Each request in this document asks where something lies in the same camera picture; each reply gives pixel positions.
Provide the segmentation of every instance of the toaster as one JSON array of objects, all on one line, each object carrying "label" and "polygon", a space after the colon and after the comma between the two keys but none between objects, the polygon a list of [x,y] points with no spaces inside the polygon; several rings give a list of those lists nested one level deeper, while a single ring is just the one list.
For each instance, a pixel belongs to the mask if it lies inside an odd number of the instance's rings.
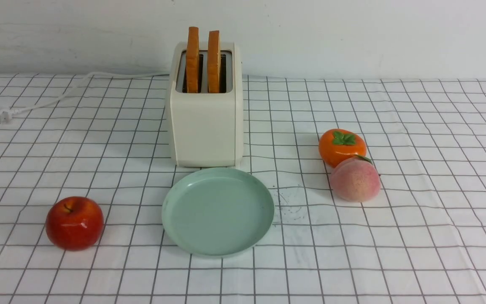
[{"label": "toaster", "polygon": [[177,44],[166,92],[170,154],[180,167],[238,167],[243,158],[243,81],[239,48],[220,43],[219,93],[208,92],[208,43],[199,42],[197,93],[186,87],[187,42]]}]

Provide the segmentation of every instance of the red apple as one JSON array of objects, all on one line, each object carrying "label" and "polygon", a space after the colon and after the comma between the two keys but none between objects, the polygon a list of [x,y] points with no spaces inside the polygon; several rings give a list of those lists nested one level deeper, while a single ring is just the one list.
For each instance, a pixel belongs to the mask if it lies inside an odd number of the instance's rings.
[{"label": "red apple", "polygon": [[64,250],[84,250],[95,244],[103,227],[104,215],[99,205],[81,196],[56,202],[46,216],[48,239]]}]

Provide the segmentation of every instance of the white wall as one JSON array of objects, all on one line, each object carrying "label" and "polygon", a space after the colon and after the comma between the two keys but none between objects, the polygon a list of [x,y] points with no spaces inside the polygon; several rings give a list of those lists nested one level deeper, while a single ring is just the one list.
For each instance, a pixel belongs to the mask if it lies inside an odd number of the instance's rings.
[{"label": "white wall", "polygon": [[0,71],[167,71],[189,25],[254,75],[486,77],[486,0],[0,0]]}]

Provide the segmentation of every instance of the green leaf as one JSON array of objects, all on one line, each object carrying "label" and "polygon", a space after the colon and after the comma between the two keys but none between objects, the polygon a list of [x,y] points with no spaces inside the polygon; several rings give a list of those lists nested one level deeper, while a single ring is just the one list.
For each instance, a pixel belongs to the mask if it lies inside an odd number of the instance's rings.
[{"label": "green leaf", "polygon": [[354,146],[355,145],[355,138],[350,138],[349,140],[345,139],[344,145],[345,146]]},{"label": "green leaf", "polygon": [[359,158],[361,158],[362,160],[364,160],[366,162],[369,162],[371,164],[373,163],[372,160],[370,160],[370,158],[368,158],[368,157],[365,157],[363,155],[358,155],[358,154],[356,154],[356,156],[359,157]]},{"label": "green leaf", "polygon": [[336,146],[342,146],[344,144],[343,140],[341,140],[340,138],[336,137],[334,140],[333,140],[333,144],[335,144]]},{"label": "green leaf", "polygon": [[353,133],[345,134],[344,141],[349,146],[355,145],[355,135]]},{"label": "green leaf", "polygon": [[337,138],[340,139],[340,140],[344,139],[344,134],[339,132],[339,131],[334,131],[333,136],[335,136],[335,139],[337,139]]}]

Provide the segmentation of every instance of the toaster slot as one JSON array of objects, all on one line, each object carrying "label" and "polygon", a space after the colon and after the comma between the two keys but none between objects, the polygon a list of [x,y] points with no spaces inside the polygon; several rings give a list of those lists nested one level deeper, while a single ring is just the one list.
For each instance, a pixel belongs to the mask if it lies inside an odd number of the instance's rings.
[{"label": "toaster slot", "polygon": [[[179,93],[187,93],[187,75],[186,75],[186,58],[185,51],[181,54],[179,60],[179,70],[175,81],[175,90]],[[199,57],[199,75],[198,94],[208,94],[208,69],[205,63],[208,62],[208,51],[200,51]],[[220,52],[220,93],[228,93],[233,89],[233,71],[232,71],[232,52]]]}]

